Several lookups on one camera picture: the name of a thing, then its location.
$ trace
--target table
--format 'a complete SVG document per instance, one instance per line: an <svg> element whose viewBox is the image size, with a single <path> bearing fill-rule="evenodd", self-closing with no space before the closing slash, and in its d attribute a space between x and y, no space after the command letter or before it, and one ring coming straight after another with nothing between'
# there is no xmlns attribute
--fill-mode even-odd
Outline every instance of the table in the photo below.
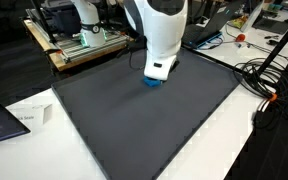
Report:
<svg viewBox="0 0 288 180"><path fill-rule="evenodd" d="M219 51L221 48L225 46L215 48L209 54L221 57L223 55L217 54L224 52ZM227 54L230 55L228 59L241 61L240 55ZM182 148L159 179L223 179L253 130L253 113L262 101L239 85ZM42 127L31 129L31 134L0 142L0 180L105 179L51 89L11 107L18 104L52 104L48 114L50 120Z"/></svg>
<svg viewBox="0 0 288 180"><path fill-rule="evenodd" d="M42 33L36 28L34 27L34 25L32 24L31 20L23 20L23 24L25 26L25 28L27 29L27 31L36 39L36 41L38 42L38 44L40 44L40 46L42 47L43 51L49 50L49 49L53 49L51 43L49 43L42 35ZM96 54L93 54L91 56L87 56L81 60L78 61L71 61L69 63L65 63L63 61L63 59L61 59L56 53L50 54L49 55L49 60L50 63L52 65L55 66L54 69L58 70L58 71L64 71L66 69L75 67L77 65L80 65L82 63L88 62L90 60L96 59L98 57L104 56L106 54L110 54L112 52L124 49L126 45L126 41L124 44L118 44L116 46L113 46L107 50L103 50L103 51L99 51Z"/></svg>
<svg viewBox="0 0 288 180"><path fill-rule="evenodd" d="M279 17L275 18L277 21L284 21L285 19L288 19L288 12L286 11L280 11ZM239 34L242 34L242 32L239 29L226 26L227 32L233 36L238 36ZM222 28L222 33L224 36L224 42L233 41L234 38L229 36L226 33L225 26ZM243 33L246 36L246 41L255 44L257 46L273 50L274 46L270 46L266 44L268 41L267 39L264 39L265 36L272 36L277 35L271 32L259 30L250 28L246 33ZM268 56L268 53L262 52L254 47L247 48L246 46L242 48L238 48L234 43L224 43L212 50L198 50L198 52L214 58L216 60L222 61L226 64L229 64L231 66L235 66L237 63L245 63L253 58L266 58ZM288 43L285 45L283 50L280 52L280 55L288 57ZM275 60L278 63L281 63L283 66L287 65L287 60L282 57L276 57Z"/></svg>

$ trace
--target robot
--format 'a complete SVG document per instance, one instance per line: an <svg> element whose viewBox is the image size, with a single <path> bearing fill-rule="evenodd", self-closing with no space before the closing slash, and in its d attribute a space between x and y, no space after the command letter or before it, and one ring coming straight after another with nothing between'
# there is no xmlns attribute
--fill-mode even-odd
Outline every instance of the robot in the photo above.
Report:
<svg viewBox="0 0 288 180"><path fill-rule="evenodd" d="M71 0L81 18L80 39L84 47L99 47L105 43L105 33L101 28L97 8L92 3L97 0Z"/></svg>
<svg viewBox="0 0 288 180"><path fill-rule="evenodd" d="M132 28L147 39L144 75L166 81L176 66L187 18L187 0L124 0Z"/></svg>

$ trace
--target blue block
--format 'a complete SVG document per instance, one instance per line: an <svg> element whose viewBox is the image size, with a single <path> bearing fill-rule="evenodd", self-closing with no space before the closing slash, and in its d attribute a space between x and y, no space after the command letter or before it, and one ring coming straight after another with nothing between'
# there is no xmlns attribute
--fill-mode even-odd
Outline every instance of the blue block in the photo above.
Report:
<svg viewBox="0 0 288 180"><path fill-rule="evenodd" d="M162 84L161 80L157 80L157 79L150 79L148 77L144 77L144 82L145 84L147 84L150 87L156 87Z"/></svg>

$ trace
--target cable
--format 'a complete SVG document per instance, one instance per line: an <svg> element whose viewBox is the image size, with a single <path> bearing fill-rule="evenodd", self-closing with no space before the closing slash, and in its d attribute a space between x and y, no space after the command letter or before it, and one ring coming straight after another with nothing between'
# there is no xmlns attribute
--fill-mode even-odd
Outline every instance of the cable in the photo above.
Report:
<svg viewBox="0 0 288 180"><path fill-rule="evenodd" d="M272 119L265 125L260 126L256 124L260 121L256 120L254 126L256 128L272 129L277 124L276 121L273 122L276 112L279 112L283 118L288 119L288 113L285 111L285 107L288 105L288 71L281 64L273 61L260 76L257 70L263 64L263 60L265 58L255 58L246 63L236 64L233 74L245 89L256 96L264 98L263 103L258 107L258 117L263 116L262 111L268 103L271 105L274 111ZM242 70L242 79L237 76L237 69ZM264 78L274 84L272 88L275 91L268 88L268 85L264 83Z"/></svg>
<svg viewBox="0 0 288 180"><path fill-rule="evenodd" d="M227 43L235 43L236 41L226 41L226 42L223 42L222 44L227 44Z"/></svg>
<svg viewBox="0 0 288 180"><path fill-rule="evenodd" d="M209 47L207 49L199 48L198 50L211 50L211 49L214 49L214 48L220 46L221 44L223 44L223 39L222 38L218 38L218 39L220 40L219 43L209 43L209 44L215 44L215 45L213 45L213 46L211 46L211 47Z"/></svg>
<svg viewBox="0 0 288 180"><path fill-rule="evenodd" d="M130 52L130 57L129 57L129 59L128 59L128 65L129 65L129 67L130 67L131 69L133 69L133 70L141 70L141 69L144 69L145 65L142 66L142 67L133 67L133 66L132 66L132 55L133 55L133 52Z"/></svg>
<svg viewBox="0 0 288 180"><path fill-rule="evenodd" d="M229 25L228 23L225 24L226 34L229 35L229 36L231 36L231 37L233 37L234 39L236 39L236 36L233 36L232 34L230 34L230 33L228 32L228 30L227 30L227 26L228 26L228 25ZM258 46L258 45L253 44L253 43L250 43L250 42L248 42L248 41L244 41L244 42L246 42L246 43L249 44L250 46L253 46L254 48L256 48L256 49L258 49L258 50L260 50L260 51L263 51L263 52L265 52L265 53L271 53L271 52L272 52L272 51L269 50L269 49L260 47L260 46ZM283 56L283 55L280 55L280 54L278 54L277 56L282 57L282 58L284 58L284 59L286 59L286 60L288 61L288 57L286 57L286 56Z"/></svg>

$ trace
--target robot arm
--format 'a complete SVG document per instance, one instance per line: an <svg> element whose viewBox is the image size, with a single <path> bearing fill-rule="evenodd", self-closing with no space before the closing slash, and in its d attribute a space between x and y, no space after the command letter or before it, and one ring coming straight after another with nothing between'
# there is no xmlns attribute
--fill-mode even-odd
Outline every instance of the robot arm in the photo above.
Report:
<svg viewBox="0 0 288 180"><path fill-rule="evenodd" d="M166 81L177 60L187 18L187 0L124 0L133 29L147 39L146 77Z"/></svg>
<svg viewBox="0 0 288 180"><path fill-rule="evenodd" d="M98 47L105 43L105 34L100 27L96 0L71 0L81 18L81 42L84 47Z"/></svg>

